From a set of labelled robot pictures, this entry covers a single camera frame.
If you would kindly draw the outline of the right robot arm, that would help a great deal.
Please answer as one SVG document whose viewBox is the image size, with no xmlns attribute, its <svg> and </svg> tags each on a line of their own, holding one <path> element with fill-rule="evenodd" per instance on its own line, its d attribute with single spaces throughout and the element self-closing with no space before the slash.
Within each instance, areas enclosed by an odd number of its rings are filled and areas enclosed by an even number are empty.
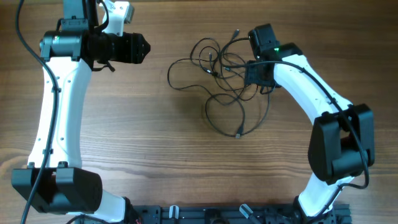
<svg viewBox="0 0 398 224">
<path fill-rule="evenodd" d="M 303 109 L 313 128 L 308 147 L 312 175 L 295 200 L 298 220 L 314 223 L 330 217 L 345 187 L 365 189 L 374 164 L 374 116 L 365 104 L 354 105 L 333 90 L 294 44 L 280 44 L 272 26 L 249 31 L 254 60 L 245 81 L 284 88 Z"/>
</svg>

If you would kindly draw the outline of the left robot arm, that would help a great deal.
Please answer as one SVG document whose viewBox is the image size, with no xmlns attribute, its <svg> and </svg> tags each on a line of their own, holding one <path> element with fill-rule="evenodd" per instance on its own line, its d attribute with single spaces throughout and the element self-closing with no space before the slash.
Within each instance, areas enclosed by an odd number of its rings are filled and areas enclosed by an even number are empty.
<svg viewBox="0 0 398 224">
<path fill-rule="evenodd" d="M 103 188 L 101 177 L 82 168 L 83 102 L 93 72 L 113 62 L 140 64 L 150 52 L 143 35 L 127 33 L 134 8 L 127 1 L 65 1 L 55 30 L 40 41 L 35 59 L 44 70 L 37 138 L 12 186 L 25 209 L 71 215 L 76 223 L 140 223 L 126 197 Z"/>
</svg>

